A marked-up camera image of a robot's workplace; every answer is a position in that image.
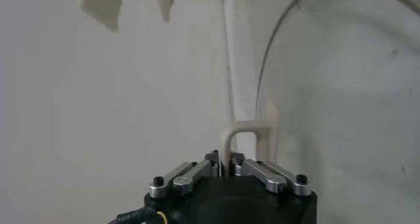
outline black cable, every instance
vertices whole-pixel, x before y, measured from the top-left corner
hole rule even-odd
[[[117,215],[115,220],[109,222],[109,224],[139,224],[147,221],[155,215],[155,209],[143,207],[135,211],[121,213]]]

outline yellow wire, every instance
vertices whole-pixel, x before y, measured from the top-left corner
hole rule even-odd
[[[164,224],[168,224],[168,219],[166,218],[166,215],[163,212],[156,212],[156,214],[162,216]]]

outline black screw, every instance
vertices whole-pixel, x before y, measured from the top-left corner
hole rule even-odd
[[[162,176],[157,176],[153,178],[153,185],[155,187],[160,187],[165,182],[165,179]]]
[[[298,184],[305,185],[308,183],[308,177],[306,175],[297,175],[296,181]]]

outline white plastic hook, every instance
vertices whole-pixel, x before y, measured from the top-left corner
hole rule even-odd
[[[229,176],[230,148],[233,137],[238,133],[254,133],[257,136],[256,156],[261,161],[276,159],[276,130],[267,120],[238,121],[232,128],[222,134],[221,160],[224,166],[224,176]]]

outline metal bracket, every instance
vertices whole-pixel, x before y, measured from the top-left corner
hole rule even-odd
[[[210,160],[203,160],[184,175],[176,177],[173,180],[173,184],[174,187],[180,189],[180,195],[184,195],[192,192],[194,185],[205,176],[213,176]]]
[[[211,153],[205,155],[204,159],[210,160],[213,169],[213,177],[219,176],[219,151],[211,151]]]
[[[169,190],[172,187],[173,179],[176,176],[182,175],[186,173],[188,170],[192,168],[191,163],[183,163],[180,166],[176,167],[173,171],[169,172],[163,178],[162,185],[155,185],[153,182],[149,184],[149,194],[152,198],[162,199],[165,198],[169,194]]]
[[[270,169],[274,173],[277,173],[283,177],[285,177],[287,181],[287,186],[291,188],[294,194],[297,196],[310,196],[312,192],[312,187],[310,186],[306,176],[304,175],[294,175],[290,171],[287,171],[286,169],[277,166],[275,163],[266,161],[261,163],[262,166]]]
[[[232,152],[230,154],[230,175],[241,176],[244,160],[245,156],[239,152]]]
[[[274,193],[281,193],[287,186],[285,177],[276,175],[252,160],[244,160],[241,175],[252,175],[265,184],[265,188]]]

